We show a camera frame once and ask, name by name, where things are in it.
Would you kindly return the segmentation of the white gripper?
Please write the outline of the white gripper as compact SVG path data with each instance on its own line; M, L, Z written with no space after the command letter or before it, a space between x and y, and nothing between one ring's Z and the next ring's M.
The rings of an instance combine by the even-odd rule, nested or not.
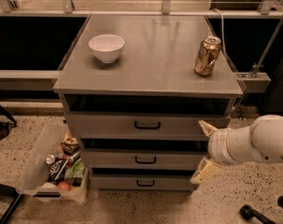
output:
M206 182L217 175L222 169L221 165L237 164L237 161L233 158L228 149L229 137L233 134L233 130L230 128L217 129L204 120L199 120L199 125L204 134L210 137L207 150L212 159L206 157L201 159L196 171L191 177L191 182L194 185Z

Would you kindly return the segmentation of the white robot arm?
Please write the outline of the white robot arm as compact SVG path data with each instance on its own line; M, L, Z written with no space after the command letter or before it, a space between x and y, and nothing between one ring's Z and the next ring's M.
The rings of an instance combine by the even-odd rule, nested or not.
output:
M199 185L217 175L223 166L244 162L283 163L283 117L265 115L250 126L218 129L200 120L199 125L209 138L208 157L203 157L191 177Z

